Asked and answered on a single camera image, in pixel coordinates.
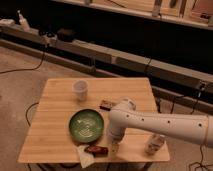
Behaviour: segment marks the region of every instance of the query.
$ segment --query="paper cup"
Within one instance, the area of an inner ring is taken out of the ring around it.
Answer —
[[[73,92],[76,95],[77,100],[85,101],[87,98],[87,82],[80,80],[73,84]]]

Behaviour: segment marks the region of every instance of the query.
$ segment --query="power strip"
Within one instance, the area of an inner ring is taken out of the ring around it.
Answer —
[[[15,25],[15,21],[13,19],[1,19],[0,27],[2,26],[13,26]]]

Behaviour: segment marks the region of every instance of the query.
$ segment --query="floor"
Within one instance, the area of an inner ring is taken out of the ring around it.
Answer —
[[[4,47],[0,47],[0,72],[10,69],[34,67],[39,59],[22,54]],[[25,120],[25,111],[32,104],[39,101],[45,82],[56,77],[91,77],[59,65],[44,62],[36,71],[14,72],[0,75],[0,171],[27,171],[24,164],[17,163],[17,158],[27,134],[28,126]],[[171,103],[163,100],[162,112],[169,112]],[[35,108],[30,110],[33,116]],[[176,105],[174,113],[189,113],[191,109]],[[155,163],[150,171],[185,171],[188,164],[200,161],[199,146],[167,137],[171,161]],[[205,163],[213,163],[213,149],[204,148]],[[39,168],[32,164],[32,171]],[[141,163],[113,164],[110,171],[140,170]],[[72,169],[81,170],[80,166]],[[106,165],[93,165],[86,171],[106,170]]]

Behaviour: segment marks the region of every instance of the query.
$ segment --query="dark wall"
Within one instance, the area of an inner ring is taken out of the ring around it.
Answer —
[[[213,74],[213,31],[104,12],[51,0],[1,0],[0,17],[34,28],[72,28],[77,38]]]

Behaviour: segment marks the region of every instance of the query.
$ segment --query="wooden table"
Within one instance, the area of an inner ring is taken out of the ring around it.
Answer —
[[[85,108],[99,111],[105,121],[105,130],[97,145],[106,146],[108,112],[99,109],[102,99],[119,102],[131,98],[138,111],[156,112],[156,104],[149,80],[146,78],[82,78],[88,83],[88,98],[77,102],[72,85],[80,80],[73,78],[49,79],[44,88],[37,112],[20,152],[20,163],[78,163],[76,144],[73,143],[68,124],[72,115]],[[96,162],[160,162],[170,159],[165,144],[154,156],[143,150],[149,132],[127,129],[120,143],[117,157],[95,158]]]

